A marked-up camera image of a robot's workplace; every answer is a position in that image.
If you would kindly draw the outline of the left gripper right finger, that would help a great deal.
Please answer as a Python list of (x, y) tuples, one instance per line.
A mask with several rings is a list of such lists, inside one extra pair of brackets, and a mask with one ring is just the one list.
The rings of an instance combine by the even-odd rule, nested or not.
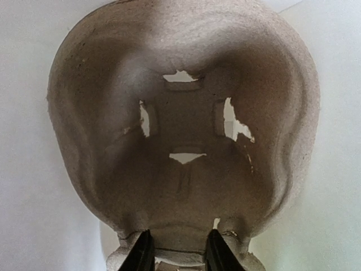
[(244, 271), (217, 229), (212, 229), (206, 240), (205, 270)]

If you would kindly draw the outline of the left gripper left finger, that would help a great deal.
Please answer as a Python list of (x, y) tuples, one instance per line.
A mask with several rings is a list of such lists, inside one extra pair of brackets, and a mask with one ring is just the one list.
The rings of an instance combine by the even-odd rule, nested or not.
[(155, 271), (155, 243), (150, 230), (141, 233), (120, 271)]

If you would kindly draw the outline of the beige paper bag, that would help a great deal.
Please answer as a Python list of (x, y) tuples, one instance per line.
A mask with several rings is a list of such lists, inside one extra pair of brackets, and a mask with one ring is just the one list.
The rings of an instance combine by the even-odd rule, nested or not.
[[(74, 191), (47, 113), (47, 79), (71, 27), (103, 1), (1, 2), (1, 269), (104, 270), (115, 233)], [(360, 2), (269, 1), (317, 66), (309, 177), (250, 250), (267, 270), (360, 269)]]

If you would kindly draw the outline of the brown cardboard cup carrier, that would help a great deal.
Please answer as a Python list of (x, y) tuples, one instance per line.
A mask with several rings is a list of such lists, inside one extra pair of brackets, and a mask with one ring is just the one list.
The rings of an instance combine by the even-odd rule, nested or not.
[(70, 181), (118, 236), (149, 231), (159, 269), (204, 270), (217, 227), (244, 270), (303, 187), (320, 89), (298, 33), (260, 1), (115, 1), (81, 19), (49, 75)]

